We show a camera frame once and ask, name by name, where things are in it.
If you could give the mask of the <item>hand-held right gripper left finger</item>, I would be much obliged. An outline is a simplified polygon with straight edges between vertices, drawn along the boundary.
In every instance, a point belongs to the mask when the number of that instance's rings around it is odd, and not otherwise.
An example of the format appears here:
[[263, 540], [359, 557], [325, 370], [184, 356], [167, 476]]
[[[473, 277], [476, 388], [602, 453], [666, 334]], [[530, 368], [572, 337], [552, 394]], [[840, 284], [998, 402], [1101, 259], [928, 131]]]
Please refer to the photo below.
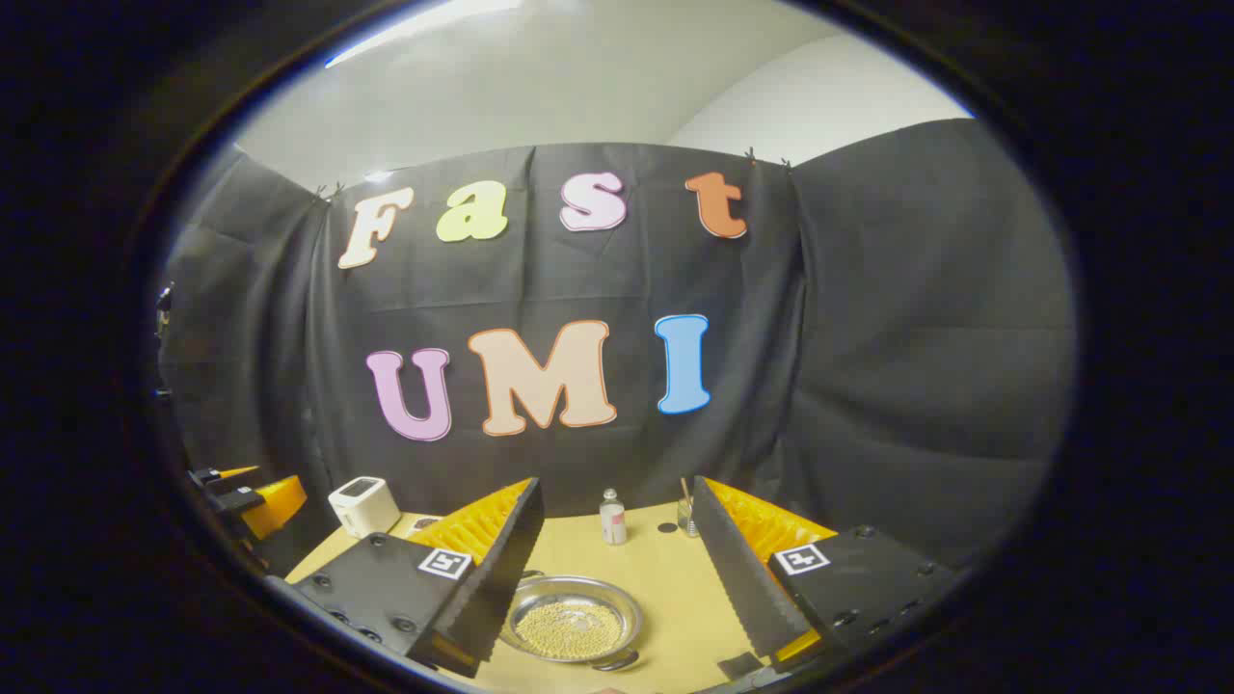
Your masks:
[[491, 657], [543, 524], [532, 477], [413, 537], [371, 532], [300, 580], [271, 584], [352, 640], [471, 678]]

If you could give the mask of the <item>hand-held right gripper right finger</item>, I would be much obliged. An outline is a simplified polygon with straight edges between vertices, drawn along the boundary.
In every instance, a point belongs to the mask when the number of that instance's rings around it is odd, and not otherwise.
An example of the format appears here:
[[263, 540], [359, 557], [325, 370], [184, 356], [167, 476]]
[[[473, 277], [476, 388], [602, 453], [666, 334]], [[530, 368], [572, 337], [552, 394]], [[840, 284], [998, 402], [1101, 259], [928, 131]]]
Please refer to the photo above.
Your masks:
[[694, 480], [691, 517], [754, 654], [781, 672], [872, 654], [960, 580], [868, 524], [829, 530], [706, 477]]

